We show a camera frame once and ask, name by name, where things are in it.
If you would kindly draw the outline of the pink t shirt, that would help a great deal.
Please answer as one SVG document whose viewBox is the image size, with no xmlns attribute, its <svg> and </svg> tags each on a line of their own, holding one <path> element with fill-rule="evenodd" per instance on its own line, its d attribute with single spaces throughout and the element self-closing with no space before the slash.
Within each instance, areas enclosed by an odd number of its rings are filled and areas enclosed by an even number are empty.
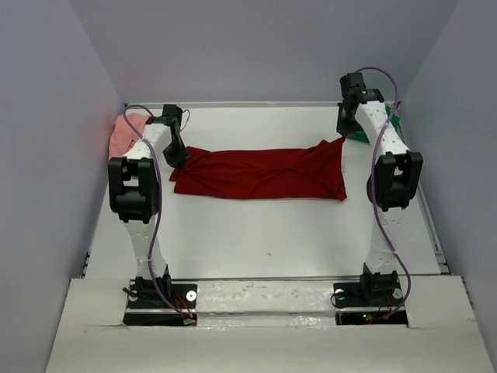
<svg viewBox="0 0 497 373">
<path fill-rule="evenodd" d="M 139 113 L 128 113 L 127 119 L 143 134 L 144 126 L 149 115 Z M 109 158 L 121 157 L 128 152 L 139 140 L 139 136 L 128 126 L 123 115 L 119 115 L 114 122 L 113 132 L 109 139 Z"/>
</svg>

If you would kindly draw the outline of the dark red t shirt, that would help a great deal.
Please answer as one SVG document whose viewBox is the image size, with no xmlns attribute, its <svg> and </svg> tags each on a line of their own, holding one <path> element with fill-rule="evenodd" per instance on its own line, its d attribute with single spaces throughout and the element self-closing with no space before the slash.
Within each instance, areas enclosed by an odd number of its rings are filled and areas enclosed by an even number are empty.
<svg viewBox="0 0 497 373">
<path fill-rule="evenodd" d="M 188 147 L 186 165 L 169 180 L 178 194 L 234 200 L 311 198 L 343 201 L 344 138 L 310 148 L 225 150 Z"/>
</svg>

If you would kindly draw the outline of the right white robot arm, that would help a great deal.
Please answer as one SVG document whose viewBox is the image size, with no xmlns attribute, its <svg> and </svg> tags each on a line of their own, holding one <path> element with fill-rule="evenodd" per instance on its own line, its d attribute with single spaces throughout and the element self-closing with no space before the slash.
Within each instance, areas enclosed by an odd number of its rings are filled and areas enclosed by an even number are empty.
<svg viewBox="0 0 497 373">
<path fill-rule="evenodd" d="M 374 223 L 360 279 L 336 283 L 331 301 L 338 309 L 401 305 L 402 300 L 394 294 L 400 288 L 398 272 L 406 266 L 395 242 L 405 210 L 417 191 L 423 157 L 400 139 L 391 122 L 394 110 L 387 108 L 379 89 L 366 87 L 361 70 L 344 75 L 339 82 L 338 133 L 346 138 L 362 131 L 373 148 L 366 190 Z"/>
</svg>

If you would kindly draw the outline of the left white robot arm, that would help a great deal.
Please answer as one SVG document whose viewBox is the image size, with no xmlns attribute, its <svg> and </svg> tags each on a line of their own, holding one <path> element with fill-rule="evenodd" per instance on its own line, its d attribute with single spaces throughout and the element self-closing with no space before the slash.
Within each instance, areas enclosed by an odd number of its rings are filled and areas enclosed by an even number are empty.
<svg viewBox="0 0 497 373">
<path fill-rule="evenodd" d="M 124 123 L 137 141 L 122 156 L 108 161 L 109 205 L 123 222 L 131 240 L 137 273 L 134 284 L 125 290 L 134 301 L 167 308 L 180 313 L 171 303 L 174 296 L 168 264 L 161 253 L 158 229 L 162 219 L 162 177 L 158 158 L 174 169 L 186 165 L 189 152 L 182 140 L 184 110 L 165 104 L 162 114 L 155 116 L 147 107 L 134 104 L 128 109 L 148 113 L 144 129 L 139 131 L 124 111 Z"/>
</svg>

